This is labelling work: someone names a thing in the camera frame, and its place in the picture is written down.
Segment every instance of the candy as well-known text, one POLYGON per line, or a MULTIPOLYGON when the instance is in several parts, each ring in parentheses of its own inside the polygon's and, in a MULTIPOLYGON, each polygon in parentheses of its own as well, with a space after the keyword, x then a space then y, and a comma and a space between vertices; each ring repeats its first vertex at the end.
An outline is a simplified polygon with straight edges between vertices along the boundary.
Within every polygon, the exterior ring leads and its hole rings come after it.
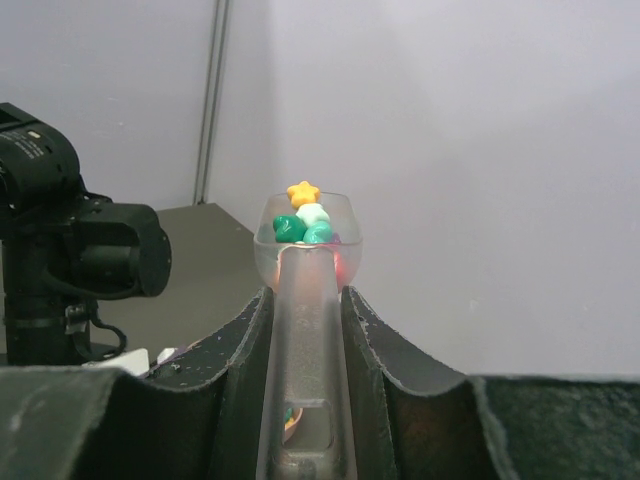
POLYGON ((347 275, 349 274, 349 264, 343 260, 339 252, 333 252, 333 265, 336 269, 336 280, 338 285, 346 285, 350 280, 347 275))
POLYGON ((294 243, 304 238, 307 227, 295 215, 280 215, 273 219, 273 229, 276 231, 276 242, 294 243))
POLYGON ((305 203, 298 209, 296 216, 304 222, 307 228, 316 222, 329 223, 329 215, 319 203, 305 203))
POLYGON ((298 185, 291 185, 287 188, 287 195, 291 200, 291 206, 298 209, 307 203, 317 203, 320 198, 320 189, 305 180, 298 185))
POLYGON ((304 243, 329 243, 332 235, 331 225, 321 220, 307 229, 302 241, 304 243))

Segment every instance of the black camera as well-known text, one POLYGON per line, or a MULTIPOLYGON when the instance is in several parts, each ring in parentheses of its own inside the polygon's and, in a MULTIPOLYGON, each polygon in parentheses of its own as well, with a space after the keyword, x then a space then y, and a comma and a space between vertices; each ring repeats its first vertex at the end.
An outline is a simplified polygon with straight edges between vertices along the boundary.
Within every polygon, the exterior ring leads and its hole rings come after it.
POLYGON ((126 336, 98 317, 98 300, 157 296, 171 246, 156 212, 87 191, 59 131, 0 104, 0 240, 7 359, 75 365, 119 355, 126 336), (89 325, 119 345, 98 352, 89 325))

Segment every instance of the yellow star candy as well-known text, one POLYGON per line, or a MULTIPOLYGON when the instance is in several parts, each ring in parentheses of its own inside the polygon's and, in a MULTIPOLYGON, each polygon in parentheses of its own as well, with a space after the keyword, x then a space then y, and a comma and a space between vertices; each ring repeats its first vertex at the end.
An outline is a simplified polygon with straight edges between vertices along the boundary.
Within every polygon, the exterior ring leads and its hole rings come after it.
POLYGON ((307 203, 318 203, 320 189, 305 180, 298 185, 291 185, 287 188, 287 195, 291 200, 291 206, 298 209, 307 203))

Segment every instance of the black foam holder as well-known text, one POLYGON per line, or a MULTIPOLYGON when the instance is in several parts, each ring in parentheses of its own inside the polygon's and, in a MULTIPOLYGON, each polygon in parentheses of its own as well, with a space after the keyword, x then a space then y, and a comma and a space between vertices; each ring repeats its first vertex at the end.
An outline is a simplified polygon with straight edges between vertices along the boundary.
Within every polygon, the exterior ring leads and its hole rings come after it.
MULTIPOLYGON (((273 293, 145 380, 0 370, 0 478, 253 479, 273 293)), ((352 287, 342 325, 358 478, 638 479, 640 385, 466 376, 352 287)))

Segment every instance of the teal candy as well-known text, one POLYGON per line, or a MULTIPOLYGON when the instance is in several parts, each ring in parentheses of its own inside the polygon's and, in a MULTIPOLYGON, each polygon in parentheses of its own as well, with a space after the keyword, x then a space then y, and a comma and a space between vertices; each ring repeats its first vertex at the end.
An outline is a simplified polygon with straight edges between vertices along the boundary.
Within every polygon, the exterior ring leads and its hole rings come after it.
POLYGON ((319 221, 307 228, 302 241, 304 243, 329 243, 332 236, 331 225, 327 222, 319 221))
POLYGON ((329 214, 324 211, 324 207, 319 203, 305 203, 296 212, 296 216, 301 218, 307 227, 316 222, 330 222, 329 214))
POLYGON ((276 231, 276 242, 295 243, 304 238, 307 227, 295 215, 280 215, 273 219, 273 229, 276 231))

